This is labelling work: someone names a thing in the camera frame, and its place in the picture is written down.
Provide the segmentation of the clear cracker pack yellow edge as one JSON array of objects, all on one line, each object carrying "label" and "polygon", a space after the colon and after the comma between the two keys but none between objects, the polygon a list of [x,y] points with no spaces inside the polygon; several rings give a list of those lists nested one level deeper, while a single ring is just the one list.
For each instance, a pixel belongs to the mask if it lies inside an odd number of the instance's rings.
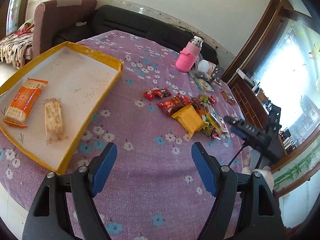
[{"label": "clear cracker pack yellow edge", "polygon": [[219,134],[229,133],[229,130],[228,130],[223,118],[221,118],[217,114],[216,110],[214,109],[214,107],[212,105],[205,103],[204,104],[204,112],[206,114],[206,118],[210,121],[211,124],[213,124],[213,126],[215,127],[215,129],[217,130],[217,132]]}]

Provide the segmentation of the small red candy packet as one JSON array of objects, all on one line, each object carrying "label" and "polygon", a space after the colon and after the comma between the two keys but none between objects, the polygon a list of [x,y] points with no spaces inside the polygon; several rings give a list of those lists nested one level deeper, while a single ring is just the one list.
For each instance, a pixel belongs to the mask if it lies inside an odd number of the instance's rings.
[{"label": "small red candy packet", "polygon": [[221,139],[219,133],[217,133],[216,131],[212,131],[211,136],[212,136],[212,138],[217,139],[217,140]]}]

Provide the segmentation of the green peas snack pack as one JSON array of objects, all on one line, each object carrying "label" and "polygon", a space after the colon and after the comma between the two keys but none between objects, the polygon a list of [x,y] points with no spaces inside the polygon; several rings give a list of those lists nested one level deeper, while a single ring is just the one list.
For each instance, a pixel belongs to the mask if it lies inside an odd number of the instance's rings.
[{"label": "green peas snack pack", "polygon": [[213,123],[205,115],[201,115],[201,119],[205,124],[205,126],[201,129],[201,132],[209,138],[214,138],[214,134],[217,132],[217,130]]}]

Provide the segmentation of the small green yellow pack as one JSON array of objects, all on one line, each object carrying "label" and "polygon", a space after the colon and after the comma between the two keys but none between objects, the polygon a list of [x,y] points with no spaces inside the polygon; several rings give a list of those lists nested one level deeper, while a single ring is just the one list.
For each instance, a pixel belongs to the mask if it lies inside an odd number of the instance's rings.
[{"label": "small green yellow pack", "polygon": [[210,97],[207,95],[203,95],[203,94],[199,95],[199,100],[201,101],[202,104],[205,104],[205,103],[209,105],[211,104]]}]

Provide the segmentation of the yellow snack bag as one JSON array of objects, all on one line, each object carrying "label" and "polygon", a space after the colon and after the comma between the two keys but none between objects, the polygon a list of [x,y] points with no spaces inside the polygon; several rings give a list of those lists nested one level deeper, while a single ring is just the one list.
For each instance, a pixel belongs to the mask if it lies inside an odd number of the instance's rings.
[{"label": "yellow snack bag", "polygon": [[195,132],[199,132],[207,126],[191,104],[184,106],[171,117],[183,126],[189,138],[192,138]]}]

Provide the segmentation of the red dark candy pack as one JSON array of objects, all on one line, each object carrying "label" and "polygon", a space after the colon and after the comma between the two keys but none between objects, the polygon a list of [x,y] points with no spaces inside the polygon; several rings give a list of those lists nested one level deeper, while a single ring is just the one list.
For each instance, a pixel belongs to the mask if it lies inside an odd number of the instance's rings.
[{"label": "red dark candy pack", "polygon": [[191,104],[191,99],[187,96],[177,94],[175,97],[157,103],[157,106],[167,115],[172,116],[184,106]]}]

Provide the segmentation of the red twisted candy pack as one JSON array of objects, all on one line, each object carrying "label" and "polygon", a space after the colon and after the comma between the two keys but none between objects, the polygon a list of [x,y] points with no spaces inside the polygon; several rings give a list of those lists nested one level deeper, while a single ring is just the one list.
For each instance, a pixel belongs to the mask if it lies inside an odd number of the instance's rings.
[{"label": "red twisted candy pack", "polygon": [[168,90],[167,87],[163,87],[162,89],[147,90],[146,92],[143,93],[143,95],[149,100],[153,100],[155,97],[163,99],[171,96],[171,92]]}]

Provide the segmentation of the plain cracker pack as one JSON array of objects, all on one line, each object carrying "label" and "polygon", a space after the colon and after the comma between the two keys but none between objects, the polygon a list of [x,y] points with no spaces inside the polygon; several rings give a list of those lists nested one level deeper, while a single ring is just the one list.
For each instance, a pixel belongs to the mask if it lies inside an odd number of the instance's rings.
[{"label": "plain cracker pack", "polygon": [[68,138],[62,118],[61,100],[57,98],[46,99],[44,102],[44,125],[46,132],[46,144]]}]

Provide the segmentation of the orange cracker pack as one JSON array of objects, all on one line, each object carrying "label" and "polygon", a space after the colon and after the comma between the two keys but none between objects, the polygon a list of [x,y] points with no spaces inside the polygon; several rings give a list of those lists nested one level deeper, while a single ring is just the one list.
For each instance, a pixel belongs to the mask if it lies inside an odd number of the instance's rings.
[{"label": "orange cracker pack", "polygon": [[48,83],[46,80],[27,78],[13,98],[3,122],[12,127],[28,127],[27,120],[33,106]]}]

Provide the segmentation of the dark red Golden wafer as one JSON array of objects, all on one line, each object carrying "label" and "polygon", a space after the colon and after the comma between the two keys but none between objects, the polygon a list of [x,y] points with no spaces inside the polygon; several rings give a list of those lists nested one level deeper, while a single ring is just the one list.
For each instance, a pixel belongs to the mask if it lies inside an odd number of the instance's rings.
[{"label": "dark red Golden wafer", "polygon": [[191,98],[191,104],[198,114],[203,114],[203,108],[201,103],[202,102],[198,98]]}]

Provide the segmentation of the black phone stand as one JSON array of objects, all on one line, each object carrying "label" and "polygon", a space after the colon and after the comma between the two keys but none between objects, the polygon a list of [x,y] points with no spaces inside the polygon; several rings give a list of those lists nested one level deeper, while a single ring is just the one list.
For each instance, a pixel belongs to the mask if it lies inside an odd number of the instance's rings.
[{"label": "black phone stand", "polygon": [[220,83],[221,77],[223,76],[224,72],[225,70],[219,64],[217,64],[213,69],[210,80],[212,82]]}]

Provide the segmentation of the dark seed bag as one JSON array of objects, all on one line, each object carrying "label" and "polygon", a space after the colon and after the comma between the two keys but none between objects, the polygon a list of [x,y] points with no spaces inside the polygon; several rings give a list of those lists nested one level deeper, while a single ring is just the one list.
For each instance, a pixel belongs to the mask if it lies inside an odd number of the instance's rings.
[{"label": "dark seed bag", "polygon": [[200,70],[193,69],[189,72],[189,74],[193,79],[203,79],[206,81],[210,80],[210,77],[206,73],[204,73]]}]

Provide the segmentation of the pink knit-sleeved bottle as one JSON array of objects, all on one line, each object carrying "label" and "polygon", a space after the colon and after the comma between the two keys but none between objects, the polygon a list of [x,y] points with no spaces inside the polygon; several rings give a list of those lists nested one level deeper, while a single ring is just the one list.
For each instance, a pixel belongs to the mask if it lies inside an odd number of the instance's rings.
[{"label": "pink knit-sleeved bottle", "polygon": [[184,73],[189,72],[202,49],[202,44],[203,39],[195,35],[180,51],[180,55],[175,63],[176,68]]}]

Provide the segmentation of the yellow cardboard tray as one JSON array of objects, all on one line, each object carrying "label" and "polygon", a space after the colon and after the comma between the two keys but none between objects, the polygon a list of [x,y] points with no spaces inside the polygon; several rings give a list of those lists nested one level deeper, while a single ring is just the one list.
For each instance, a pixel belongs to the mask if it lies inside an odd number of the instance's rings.
[{"label": "yellow cardboard tray", "polygon": [[55,46],[1,86],[1,134],[42,167],[64,174],[123,67],[80,44]]}]

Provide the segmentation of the black sofa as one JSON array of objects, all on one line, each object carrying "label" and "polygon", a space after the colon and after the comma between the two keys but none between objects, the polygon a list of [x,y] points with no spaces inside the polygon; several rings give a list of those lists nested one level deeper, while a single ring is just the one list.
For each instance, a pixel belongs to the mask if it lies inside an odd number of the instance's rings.
[{"label": "black sofa", "polygon": [[85,25],[62,29],[53,36],[52,45],[81,40],[118,30],[154,41],[176,52],[181,51],[194,37],[189,31],[178,29],[155,18],[136,12],[103,5],[84,18]]}]

